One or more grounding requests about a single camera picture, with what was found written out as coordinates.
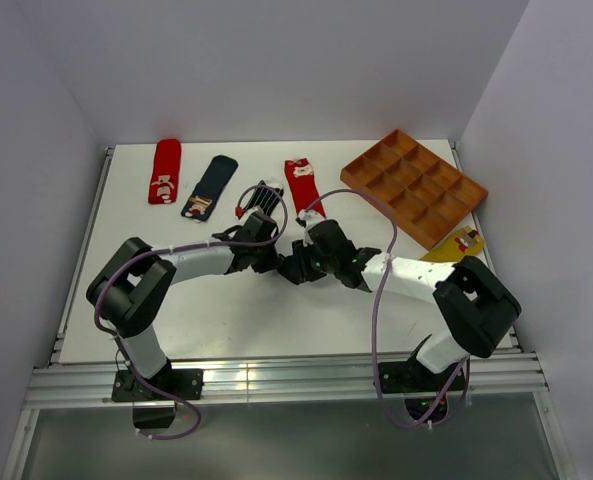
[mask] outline cable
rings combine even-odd
[[[278,195],[275,192],[275,190],[273,188],[265,186],[265,185],[254,185],[252,187],[249,187],[241,194],[240,198],[238,199],[237,207],[240,207],[240,204],[241,204],[243,198],[245,197],[245,195],[247,195],[247,193],[251,192],[252,190],[256,190],[258,188],[262,188],[264,190],[269,190],[270,192],[272,192],[273,195],[276,195],[276,197],[280,201],[280,204],[283,207],[283,224],[275,236],[273,236],[272,238],[270,238],[269,240],[266,240],[264,242],[221,242],[221,241],[218,241],[218,242],[214,242],[214,243],[210,242],[209,244],[208,243],[196,243],[196,244],[190,244],[190,245],[183,245],[182,247],[174,248],[174,253],[189,252],[189,251],[198,250],[201,248],[215,248],[215,247],[231,247],[231,246],[263,247],[266,245],[272,245],[272,244],[276,243],[276,241],[283,235],[283,233],[285,232],[285,229],[287,228],[288,213],[287,213],[287,205],[285,204],[285,201],[282,199],[282,197],[280,195]],[[101,323],[100,312],[101,312],[103,303],[105,302],[105,299],[107,298],[107,293],[109,292],[110,288],[114,285],[116,280],[118,280],[133,265],[135,265],[136,263],[138,263],[146,258],[149,258],[149,257],[154,257],[157,255],[167,255],[170,253],[171,253],[171,250],[169,248],[150,250],[148,252],[141,253],[140,255],[136,255],[134,258],[125,262],[125,264],[123,266],[121,266],[107,281],[107,283],[101,290],[100,295],[98,296],[98,299],[96,300],[96,305],[94,306],[94,324],[96,325],[96,328],[98,328],[99,330],[101,330],[105,333],[109,333],[114,338],[114,340],[116,341],[116,346],[118,347],[118,350],[120,351],[120,353],[123,355],[123,357],[125,359],[125,365],[127,365],[127,367],[129,368],[129,371],[134,376],[134,378],[138,381],[138,383],[140,383],[145,388],[160,395],[163,398],[167,398],[173,402],[185,405],[187,408],[189,408],[191,411],[193,411],[194,414],[196,415],[196,421],[194,422],[194,425],[192,425],[190,428],[188,428],[187,430],[185,430],[184,432],[181,432],[181,433],[177,433],[177,434],[173,434],[173,435],[158,435],[158,434],[151,434],[146,431],[138,430],[139,434],[141,434],[149,439],[153,439],[153,440],[176,440],[178,438],[183,438],[183,437],[186,437],[187,435],[193,433],[198,428],[198,426],[200,425],[200,422],[202,420],[202,415],[200,413],[200,410],[195,405],[188,402],[187,400],[177,397],[176,395],[172,395],[171,393],[165,392],[164,390],[156,388],[152,384],[150,384],[134,366],[134,364],[131,361],[131,358],[129,356],[129,353],[127,352],[127,349],[125,348],[125,346],[123,345],[123,342],[120,340],[120,337],[118,336],[118,332],[116,332],[116,330],[112,330],[111,328],[105,327]]]
[[[383,204],[380,200],[378,200],[376,197],[374,197],[368,193],[359,192],[357,190],[351,190],[349,188],[340,188],[337,190],[332,190],[330,192],[327,192],[324,195],[321,195],[320,197],[318,197],[316,200],[314,200],[311,203],[311,205],[309,205],[305,210],[306,211],[311,210],[314,206],[316,206],[318,203],[323,201],[323,199],[325,199],[331,195],[335,195],[337,193],[352,193],[354,195],[359,195],[359,196],[363,197],[365,200],[367,200],[371,203],[375,203],[376,205],[378,205],[380,207],[381,212],[383,212],[383,214],[389,219],[389,221],[392,224],[392,229],[393,229],[392,239],[389,242],[387,249],[385,250],[385,253],[387,253],[387,261],[385,262],[385,271],[383,272],[383,277],[381,278],[380,284],[378,285],[378,288],[376,289],[376,294],[374,296],[374,306],[372,308],[372,351],[371,351],[372,374],[374,377],[374,387],[376,387],[376,396],[378,397],[378,401],[380,402],[381,407],[383,408],[383,411],[385,412],[385,415],[387,416],[389,421],[392,422],[396,427],[403,429],[403,430],[416,429],[416,428],[424,425],[425,421],[428,418],[430,418],[431,415],[436,410],[436,408],[438,408],[438,406],[440,405],[440,402],[443,400],[443,398],[447,394],[447,391],[451,387],[452,383],[454,383],[454,380],[456,380],[456,377],[458,376],[459,372],[463,369],[463,365],[465,363],[467,363],[465,388],[463,389],[463,393],[461,394],[458,404],[454,407],[454,410],[450,414],[446,415],[445,418],[443,418],[442,420],[439,420],[438,422],[434,423],[434,425],[439,425],[441,423],[444,423],[446,420],[451,418],[453,413],[455,413],[457,410],[460,409],[460,407],[462,406],[462,404],[467,396],[467,389],[469,387],[469,377],[470,377],[469,357],[463,358],[458,363],[457,367],[454,369],[452,374],[447,379],[447,382],[445,382],[445,385],[443,386],[443,388],[440,390],[440,392],[438,392],[438,395],[436,396],[436,398],[434,398],[434,401],[431,404],[431,406],[429,407],[429,409],[418,420],[408,423],[408,422],[401,422],[398,418],[396,418],[396,415],[394,415],[394,412],[392,412],[390,410],[389,406],[385,402],[385,398],[383,396],[383,391],[382,391],[381,385],[380,385],[380,376],[378,374],[378,335],[377,335],[378,308],[380,307],[380,300],[381,300],[381,297],[383,296],[383,292],[385,291],[385,283],[387,282],[387,278],[389,277],[389,274],[392,269],[392,262],[391,262],[392,249],[394,248],[394,244],[396,243],[396,240],[398,239],[398,228],[396,226],[396,220],[394,219],[394,216],[392,215],[390,209],[385,204]]]

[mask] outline wooden tray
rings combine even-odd
[[[487,196],[486,189],[400,130],[343,168],[340,179],[387,205],[398,226],[427,250]]]

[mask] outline brown compartment box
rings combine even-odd
[[[427,250],[487,196],[485,188],[401,130],[343,168],[340,179],[388,205],[398,226]]]

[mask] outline red sock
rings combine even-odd
[[[285,176],[289,189],[292,191],[296,214],[298,214],[319,197],[314,181],[314,169],[306,158],[287,160],[285,161]],[[323,217],[325,216],[322,203],[317,204],[314,210]]]
[[[147,201],[153,205],[174,203],[178,196],[179,172],[180,142],[174,138],[161,140],[156,145]]]

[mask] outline organizer tray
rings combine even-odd
[[[485,188],[401,130],[343,168],[340,179],[378,198],[398,226],[427,250],[487,196]]]

